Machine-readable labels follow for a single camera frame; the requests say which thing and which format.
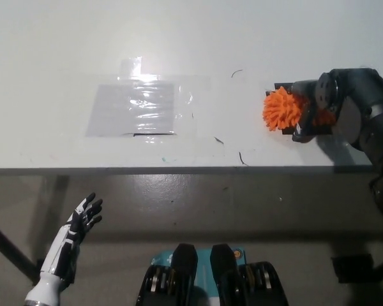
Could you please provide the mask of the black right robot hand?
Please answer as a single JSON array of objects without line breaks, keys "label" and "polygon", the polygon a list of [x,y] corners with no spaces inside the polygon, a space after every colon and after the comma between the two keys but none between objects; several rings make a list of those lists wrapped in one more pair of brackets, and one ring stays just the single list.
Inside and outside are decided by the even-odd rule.
[{"label": "black right robot hand", "polygon": [[314,136],[331,133],[331,126],[336,120],[335,103],[338,98],[338,86],[334,77],[323,73],[317,80],[294,82],[291,92],[303,102],[292,140],[307,143]]}]

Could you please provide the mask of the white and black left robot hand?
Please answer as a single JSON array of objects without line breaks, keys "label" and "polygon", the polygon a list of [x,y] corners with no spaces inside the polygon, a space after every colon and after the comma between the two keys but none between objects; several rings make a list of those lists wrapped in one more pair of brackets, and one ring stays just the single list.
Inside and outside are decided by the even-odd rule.
[{"label": "white and black left robot hand", "polygon": [[75,281],[80,245],[93,226],[100,222],[103,200],[91,193],[84,198],[60,227],[41,266],[41,272],[59,277],[68,287]]}]

